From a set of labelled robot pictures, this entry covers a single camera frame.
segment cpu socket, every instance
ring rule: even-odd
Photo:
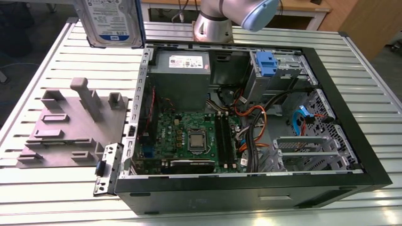
[[[188,129],[187,135],[187,150],[192,154],[201,154],[207,151],[207,131],[204,129]]]

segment slatted table surface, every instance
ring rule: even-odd
[[[191,40],[191,26],[145,23],[148,39]],[[99,96],[120,92],[132,97],[141,50],[89,48],[80,22],[67,23],[10,117],[0,131],[0,224],[49,223],[129,225],[395,225],[402,224],[400,102],[347,38],[334,32],[233,28],[236,43],[315,48],[367,140],[394,182],[318,210],[136,216],[117,197],[92,197],[95,168],[16,169],[47,89],[68,89],[85,77]]]

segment hard drive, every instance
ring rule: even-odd
[[[140,0],[73,0],[91,47],[143,48]]]

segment sticker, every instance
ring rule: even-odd
[[[171,56],[169,68],[203,68],[201,56]]]
[[[243,102],[243,104],[246,104],[247,99],[243,96],[239,97],[239,100]]]
[[[240,160],[240,165],[241,165],[241,166],[247,166],[247,162],[248,162],[247,159],[241,159],[241,160]]]
[[[119,10],[121,0],[87,0],[96,33],[104,40],[124,41],[129,37],[125,15]]]
[[[320,11],[320,12],[328,12],[330,9],[328,8],[316,8],[315,11]]]

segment wooden cabinet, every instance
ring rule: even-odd
[[[326,0],[332,11],[319,31],[348,34],[364,57],[371,60],[402,30],[402,0]]]

